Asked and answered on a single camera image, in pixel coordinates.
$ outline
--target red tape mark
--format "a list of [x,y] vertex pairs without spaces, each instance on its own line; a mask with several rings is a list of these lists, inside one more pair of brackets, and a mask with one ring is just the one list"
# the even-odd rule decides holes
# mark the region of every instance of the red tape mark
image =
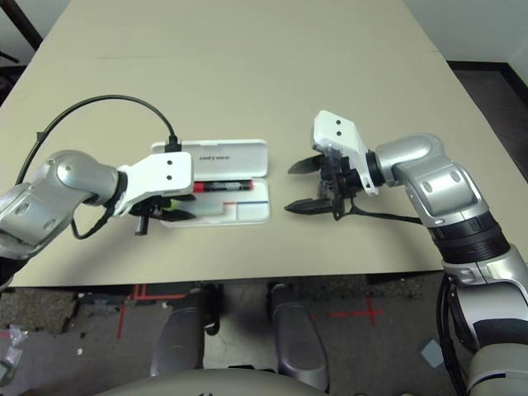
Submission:
[[369,295],[366,295],[365,298],[366,298],[366,306],[369,307],[370,324],[372,325],[372,327],[375,327],[376,319],[374,315],[375,311],[372,309],[372,301],[370,301]]
[[[368,316],[370,318],[370,324],[372,327],[375,327],[376,321],[375,317],[383,315],[383,309],[374,309],[372,307],[372,301],[370,301],[369,295],[365,296],[366,299],[366,306],[367,310],[358,310],[358,311],[337,311],[337,312],[329,312],[326,313],[324,316],[327,316],[329,318],[359,318],[359,317],[365,317]],[[312,319],[316,319],[317,315],[313,314]]]
[[125,326],[125,308],[126,305],[122,304],[119,312],[119,324],[117,325],[117,339],[120,340],[123,335],[123,327]]
[[147,294],[147,285],[135,285],[134,294],[132,299],[138,301],[148,301],[153,299],[183,299],[186,295],[148,295]]

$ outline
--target red marker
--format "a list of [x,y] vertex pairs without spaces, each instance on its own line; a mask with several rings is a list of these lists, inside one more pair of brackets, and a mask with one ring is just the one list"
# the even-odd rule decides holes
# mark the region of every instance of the red marker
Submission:
[[192,192],[250,191],[252,189],[253,181],[251,180],[196,181]]

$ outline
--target table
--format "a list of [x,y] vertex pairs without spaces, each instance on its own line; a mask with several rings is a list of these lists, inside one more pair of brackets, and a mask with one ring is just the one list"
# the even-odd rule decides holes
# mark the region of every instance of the table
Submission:
[[[135,237],[129,216],[85,241],[66,230],[17,274],[15,286],[439,269],[440,254],[415,224],[359,216],[335,223],[283,210],[316,195],[317,174],[286,171],[314,153],[310,129],[322,109],[354,120],[371,148],[408,134],[440,136],[528,256],[528,186],[400,1],[73,0],[0,108],[0,190],[14,182],[36,131],[74,102],[105,93],[153,103],[183,139],[266,139],[271,219],[198,229],[152,222],[147,237]],[[165,138],[145,109],[103,102],[68,118],[35,165],[60,149],[131,164]],[[413,215],[403,188],[357,202]],[[84,230],[100,214],[83,207],[76,219]]]

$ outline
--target black wire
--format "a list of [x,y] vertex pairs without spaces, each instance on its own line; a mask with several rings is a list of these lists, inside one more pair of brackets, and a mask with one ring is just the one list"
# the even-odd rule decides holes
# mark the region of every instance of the black wire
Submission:
[[357,207],[357,205],[354,203],[353,197],[350,199],[350,203],[351,203],[351,209],[345,214],[340,214],[338,205],[334,205],[333,218],[336,221],[339,221],[343,217],[348,216],[348,215],[359,215],[359,216],[375,217],[377,219],[405,221],[407,223],[413,223],[413,224],[422,223],[422,221],[418,217],[400,216],[399,214],[390,214],[390,213],[367,212]]
[[86,105],[89,105],[91,103],[95,103],[97,101],[108,101],[108,100],[122,100],[122,101],[132,101],[134,103],[139,103],[140,105],[143,105],[153,111],[156,116],[158,116],[165,126],[168,128],[168,132],[172,137],[176,137],[176,134],[174,133],[174,129],[172,128],[171,123],[167,120],[165,115],[162,114],[160,110],[158,110],[156,107],[152,106],[150,103],[147,103],[146,101],[143,101],[141,99],[138,99],[137,97],[129,97],[126,95],[100,95],[99,97],[90,97],[88,99],[85,99],[83,101],[80,101],[78,103],[75,103],[74,105],[70,106],[66,110],[64,110],[62,113],[57,115],[54,120],[52,120],[49,125],[44,129],[44,131],[37,134],[37,140],[33,147],[31,148],[30,152],[27,154],[26,160],[24,161],[24,164],[21,167],[20,172],[18,173],[18,177],[16,178],[15,184],[20,184],[24,181],[24,177],[26,177],[27,170],[29,169],[31,163],[33,162],[33,159],[35,158],[35,155],[40,149],[40,146],[45,142],[45,140],[50,136],[51,131],[67,116],[72,114],[74,111],[80,109],[81,107],[84,107]]
[[[137,97],[129,97],[127,95],[100,95],[99,97],[90,97],[88,99],[85,99],[83,101],[80,101],[78,103],[75,103],[74,105],[68,107],[66,110],[64,110],[62,113],[57,115],[54,120],[52,120],[48,126],[44,129],[44,131],[37,134],[37,140],[33,147],[31,148],[30,152],[27,154],[26,160],[24,161],[21,170],[18,173],[18,177],[16,178],[15,184],[20,184],[24,181],[24,178],[26,177],[27,170],[29,169],[31,163],[33,162],[33,159],[35,158],[36,154],[38,153],[40,147],[45,142],[45,140],[50,136],[51,131],[67,116],[72,114],[74,111],[80,109],[81,107],[84,107],[86,105],[89,105],[91,103],[95,103],[97,101],[108,101],[108,100],[121,100],[121,101],[132,101],[134,103],[138,103],[142,106],[147,107],[150,109],[156,116],[158,116],[165,126],[168,128],[169,133],[169,140],[171,138],[174,138],[175,141],[177,141],[176,134],[174,133],[174,129],[172,128],[171,123],[168,121],[168,119],[163,115],[163,113],[158,110],[156,107],[152,106],[150,103],[143,101],[141,99],[138,99]],[[95,223],[95,225],[85,234],[79,234],[77,224],[75,223],[75,219],[72,219],[72,231],[73,236],[77,239],[86,239],[90,236],[92,236],[94,233],[99,231],[103,225],[105,225],[108,222],[108,219],[113,214],[113,206],[108,207],[105,211],[105,214]]]
[[444,356],[444,364],[447,373],[451,379],[451,383],[455,388],[458,396],[465,396],[465,383],[460,371],[460,364],[456,357],[456,351],[450,336],[449,325],[449,293],[450,281],[447,275],[444,275],[438,290],[438,298],[436,300],[436,327],[438,329],[438,336],[440,338],[442,355]]

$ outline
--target small white box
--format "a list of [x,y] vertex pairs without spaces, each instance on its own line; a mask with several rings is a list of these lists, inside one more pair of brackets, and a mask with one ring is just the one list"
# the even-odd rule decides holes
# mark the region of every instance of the small white box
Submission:
[[[162,153],[165,143],[152,145],[153,153]],[[267,181],[268,145],[265,140],[189,140],[181,142],[181,150],[192,157],[195,182],[251,180],[250,191],[196,192],[194,201],[185,202],[192,208],[218,207],[213,215],[197,215],[195,219],[167,222],[170,227],[211,225],[263,224],[270,218]]]

